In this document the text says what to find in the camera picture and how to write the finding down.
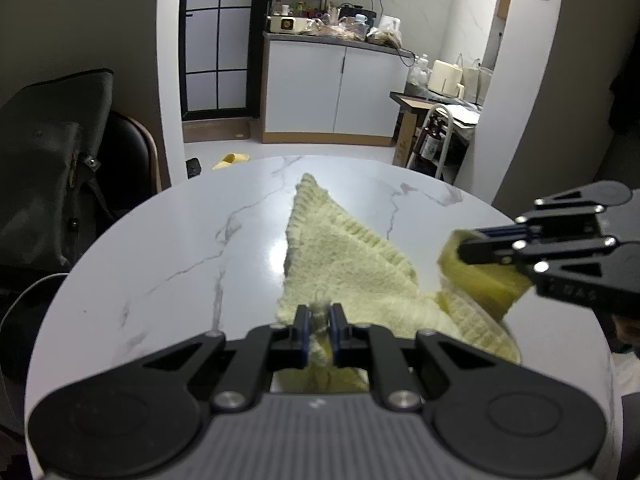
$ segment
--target countertop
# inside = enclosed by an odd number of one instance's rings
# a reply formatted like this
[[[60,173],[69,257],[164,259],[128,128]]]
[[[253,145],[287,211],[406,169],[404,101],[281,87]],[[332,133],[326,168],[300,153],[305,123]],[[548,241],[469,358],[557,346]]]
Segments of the countertop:
[[[365,41],[350,41],[339,40],[338,38],[332,38],[331,36],[308,36],[300,34],[276,34],[273,32],[264,32],[264,37],[268,41],[300,41],[302,43],[323,43],[329,45],[350,46],[353,48],[362,48],[364,50],[373,50],[376,52],[384,52],[385,54],[393,54],[402,57],[412,58],[414,54],[408,50],[396,50],[389,46],[380,46],[373,43],[366,43]]]
[[[26,414],[63,384],[211,328],[235,339],[275,321],[285,228],[296,184],[306,172],[403,252],[426,291],[440,286],[436,260],[452,229],[510,222],[444,182],[370,160],[283,156],[204,171],[120,219],[73,268],[38,333]],[[525,366],[583,389],[602,407],[609,431],[596,477],[614,479],[622,403],[593,312],[530,290],[505,324]],[[38,462],[29,452],[38,478]]]

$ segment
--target white tile floor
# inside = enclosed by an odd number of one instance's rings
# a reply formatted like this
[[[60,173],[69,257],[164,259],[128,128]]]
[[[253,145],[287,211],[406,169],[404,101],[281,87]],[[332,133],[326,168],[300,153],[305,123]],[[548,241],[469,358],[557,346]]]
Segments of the white tile floor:
[[[350,146],[346,144],[262,144],[259,140],[215,140],[190,142],[184,145],[187,158],[196,156],[206,171],[227,153],[246,153],[252,159],[283,155],[335,155],[352,156],[365,160],[378,160],[391,164],[394,148],[377,146]],[[633,353],[613,354],[622,395],[640,392],[640,359]]]
[[[187,158],[199,158],[203,171],[212,168],[227,153],[246,153],[252,159],[283,155],[352,156],[388,164],[394,158],[394,148],[348,144],[263,144],[255,139],[188,142],[184,145],[184,153]]]

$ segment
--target metal bolt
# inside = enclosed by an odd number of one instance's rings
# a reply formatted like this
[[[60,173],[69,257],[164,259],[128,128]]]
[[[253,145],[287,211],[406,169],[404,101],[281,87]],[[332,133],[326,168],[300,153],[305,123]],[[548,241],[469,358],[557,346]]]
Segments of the metal bolt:
[[[213,398],[213,402],[222,410],[235,410],[244,405],[246,399],[240,392],[220,392]]]
[[[538,262],[533,266],[533,270],[538,273],[547,272],[549,270],[549,264],[547,262]]]
[[[394,408],[410,410],[420,405],[420,395],[410,392],[409,390],[398,390],[397,392],[389,394],[386,402]]]

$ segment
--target yellow towel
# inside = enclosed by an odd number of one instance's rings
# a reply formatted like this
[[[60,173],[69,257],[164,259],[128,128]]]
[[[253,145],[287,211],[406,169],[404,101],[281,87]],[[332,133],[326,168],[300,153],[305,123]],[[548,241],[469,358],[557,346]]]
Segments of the yellow towel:
[[[222,168],[228,168],[232,164],[236,162],[246,162],[249,160],[249,155],[246,153],[228,153],[225,155],[222,160],[217,163],[212,170],[220,170]]]
[[[391,243],[354,220],[311,175],[305,174],[297,188],[287,226],[286,278],[277,317],[291,323],[297,306],[309,304],[313,336],[309,367],[278,375],[285,391],[344,392],[367,388],[366,374],[361,370],[338,370],[332,366],[324,320],[332,302],[342,304],[352,323],[380,324],[399,337],[414,337],[416,331],[430,328],[519,361],[513,340],[460,290],[464,284],[450,275],[459,271],[458,264],[463,265],[456,263],[455,240],[447,245],[453,254],[442,266],[448,279],[444,278],[442,290],[432,296],[418,288],[412,264]],[[482,286],[476,283],[471,292],[481,297],[478,288]],[[513,289],[507,301],[513,303],[525,290]],[[493,298],[491,303],[491,313],[498,320],[511,306],[505,298],[507,295]]]

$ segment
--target round table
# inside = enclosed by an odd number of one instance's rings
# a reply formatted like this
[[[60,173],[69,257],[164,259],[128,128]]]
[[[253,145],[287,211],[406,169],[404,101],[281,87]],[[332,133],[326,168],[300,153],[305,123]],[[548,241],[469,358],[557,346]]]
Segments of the round table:
[[[207,171],[136,208],[63,283],[38,334],[25,413],[52,390],[211,328],[229,339],[274,321],[296,184],[309,172],[354,218],[388,238],[437,290],[436,259],[452,229],[510,220],[459,189],[380,162],[286,156]],[[609,423],[596,464],[613,480],[622,404],[593,313],[529,291],[506,317],[527,367],[578,386]],[[40,467],[31,447],[30,464]]]

